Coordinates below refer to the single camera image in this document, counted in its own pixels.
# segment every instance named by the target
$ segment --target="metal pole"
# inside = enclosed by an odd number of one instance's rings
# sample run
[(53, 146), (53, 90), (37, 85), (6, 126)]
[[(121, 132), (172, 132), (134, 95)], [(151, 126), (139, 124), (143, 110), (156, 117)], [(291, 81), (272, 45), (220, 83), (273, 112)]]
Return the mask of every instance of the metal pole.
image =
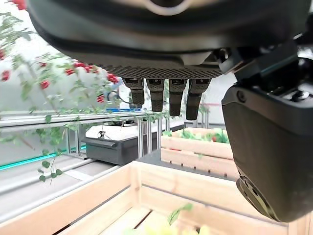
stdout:
[(171, 128), (170, 128), (170, 118), (169, 117), (166, 117), (165, 118), (165, 131), (170, 131)]
[(152, 152), (151, 121), (149, 120), (147, 120), (147, 151), (148, 151), (148, 154)]
[(79, 128), (80, 128), (80, 125), (77, 125), (77, 130), (75, 130), (75, 149), (76, 149), (76, 156), (77, 157), (80, 156), (80, 148), (81, 148)]
[(70, 154), (69, 130), (67, 128), (65, 129), (65, 142), (66, 142), (67, 154)]
[(205, 127), (209, 129), (209, 111), (205, 113)]
[(162, 135), (162, 118), (157, 120), (156, 130), (156, 148), (161, 149), (161, 135)]
[(198, 120), (196, 119), (196, 120), (194, 120), (194, 125), (193, 125), (193, 127), (195, 127), (195, 128), (197, 128), (198, 127)]
[(143, 156), (143, 134), (142, 134), (142, 121), (138, 119), (138, 158)]
[(203, 128), (204, 126), (204, 116), (205, 116), (205, 113), (201, 113), (201, 128)]

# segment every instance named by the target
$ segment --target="robotic hand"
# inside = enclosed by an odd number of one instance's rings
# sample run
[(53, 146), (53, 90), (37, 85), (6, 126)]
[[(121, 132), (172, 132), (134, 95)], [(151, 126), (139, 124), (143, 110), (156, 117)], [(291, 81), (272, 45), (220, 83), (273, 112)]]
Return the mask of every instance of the robotic hand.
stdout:
[(38, 33), (63, 53), (123, 77), (162, 110), (170, 79), (179, 115), (197, 117), (211, 79), (233, 72), (223, 99), (237, 186), (262, 214), (290, 222), (313, 210), (311, 0), (27, 0)]

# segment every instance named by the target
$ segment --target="light wooden box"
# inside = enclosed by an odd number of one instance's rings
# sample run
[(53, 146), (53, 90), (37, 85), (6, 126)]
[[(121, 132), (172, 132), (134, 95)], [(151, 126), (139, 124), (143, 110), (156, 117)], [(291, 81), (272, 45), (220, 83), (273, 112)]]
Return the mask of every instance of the light wooden box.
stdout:
[[(193, 134), (214, 133), (212, 129), (185, 128)], [(239, 177), (230, 144), (179, 138), (183, 130), (172, 137), (161, 136), (161, 160), (235, 180)]]
[(259, 214), (235, 182), (133, 162), (83, 187), (0, 224), (0, 235), (122, 235), (156, 227), (192, 203), (175, 226), (208, 225), (213, 235), (309, 235), (311, 216), (290, 224)]

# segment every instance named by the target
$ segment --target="red flower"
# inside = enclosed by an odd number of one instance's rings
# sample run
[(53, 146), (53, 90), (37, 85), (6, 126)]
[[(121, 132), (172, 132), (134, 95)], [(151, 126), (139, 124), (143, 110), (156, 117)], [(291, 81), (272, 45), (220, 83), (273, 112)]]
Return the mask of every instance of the red flower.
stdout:
[(67, 76), (70, 76), (70, 75), (72, 75), (73, 73), (75, 73), (75, 71), (72, 70), (72, 69), (67, 69), (67, 70), (65, 70), (65, 73), (67, 74)]
[(4, 50), (0, 49), (0, 60), (4, 60), (5, 53)]
[(25, 0), (10, 0), (10, 2), (14, 3), (20, 11), (27, 9)]
[(9, 78), (10, 78), (10, 71), (9, 70), (3, 71), (1, 80), (3, 82), (5, 82), (5, 81), (9, 80)]
[(49, 85), (50, 85), (50, 83), (49, 83), (48, 81), (43, 81), (43, 82), (40, 84), (41, 89), (43, 89), (43, 90), (46, 89), (46, 88), (48, 88)]
[(118, 83), (118, 78), (114, 74), (108, 73), (107, 79), (108, 79), (108, 81), (112, 82), (113, 84)]
[(83, 62), (76, 62), (74, 63), (74, 67), (78, 68), (78, 67), (85, 67), (86, 65)]
[(104, 95), (100, 95), (97, 97), (97, 102), (103, 103), (104, 102)]
[(45, 63), (45, 62), (40, 62), (39, 65), (40, 65), (40, 67), (46, 67), (46, 66), (47, 66), (47, 63)]
[(86, 70), (87, 73), (89, 73), (89, 72), (90, 72), (89, 66), (86, 66), (86, 67), (85, 67), (85, 70)]

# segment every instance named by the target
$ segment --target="wooden slat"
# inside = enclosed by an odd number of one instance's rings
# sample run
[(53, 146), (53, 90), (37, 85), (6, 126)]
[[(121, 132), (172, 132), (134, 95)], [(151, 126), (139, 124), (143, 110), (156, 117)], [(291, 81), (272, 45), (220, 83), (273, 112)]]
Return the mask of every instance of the wooden slat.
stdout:
[(131, 194), (131, 190), (126, 189), (59, 235), (99, 235), (132, 207)]
[(133, 206), (139, 207), (141, 202), (141, 177), (138, 165), (130, 164), (131, 166), (131, 190)]
[(141, 180), (144, 185), (271, 221), (246, 201), (233, 181), (140, 162), (134, 162), (134, 164), (140, 166)]
[(228, 143), (161, 136), (161, 147), (186, 150), (219, 158), (234, 159), (230, 144)]
[(207, 225), (226, 235), (287, 235), (285, 226), (269, 223), (243, 215), (224, 211), (218, 208), (205, 206), (182, 197), (165, 193), (156, 189), (142, 187), (142, 204), (153, 210), (169, 214), (171, 211), (192, 203), (191, 211), (182, 211), (179, 215), (181, 221), (194, 223), (198, 227)]
[(177, 165), (183, 164), (183, 166), (190, 168), (195, 167), (198, 170), (206, 172), (210, 171), (211, 173), (219, 174), (222, 177), (226, 176), (232, 180), (237, 180), (239, 178), (236, 165), (234, 161), (230, 159), (222, 159), (206, 155), (199, 157), (191, 152), (163, 148), (161, 149), (161, 160)]
[(51, 235), (129, 186), (126, 165), (85, 186), (0, 224), (0, 235)]
[(150, 210), (144, 207), (130, 208), (100, 235), (121, 235), (126, 229), (135, 228), (149, 212)]
[(288, 224), (288, 235), (309, 235), (310, 214)]

